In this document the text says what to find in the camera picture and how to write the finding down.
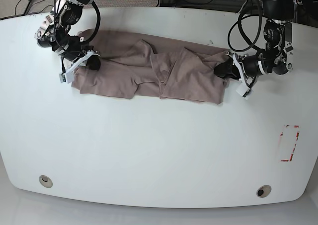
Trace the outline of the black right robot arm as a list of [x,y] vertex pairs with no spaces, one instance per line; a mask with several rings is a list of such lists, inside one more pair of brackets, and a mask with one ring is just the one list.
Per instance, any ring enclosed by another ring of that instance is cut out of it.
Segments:
[[[71,27],[78,23],[82,16],[83,7],[92,5],[96,12],[96,26],[87,39],[71,36]],[[101,62],[90,42],[99,31],[101,14],[94,0],[56,0],[50,14],[43,20],[35,33],[37,44],[42,48],[51,48],[61,57],[62,72],[66,72],[64,60],[79,63],[90,70],[100,69]]]

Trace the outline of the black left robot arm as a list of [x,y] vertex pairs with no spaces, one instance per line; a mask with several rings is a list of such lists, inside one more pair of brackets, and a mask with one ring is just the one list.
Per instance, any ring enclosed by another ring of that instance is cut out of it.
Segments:
[[[250,40],[243,30],[242,21],[249,16],[258,17],[256,39],[263,35],[266,43],[264,48]],[[256,50],[255,55],[239,56],[244,50],[230,46],[229,59],[218,65],[214,73],[221,78],[240,80],[244,93],[249,93],[259,76],[276,73],[284,75],[292,69],[292,25],[294,17],[293,0],[255,0],[255,4],[243,4],[239,10],[237,22],[243,40],[248,49]]]

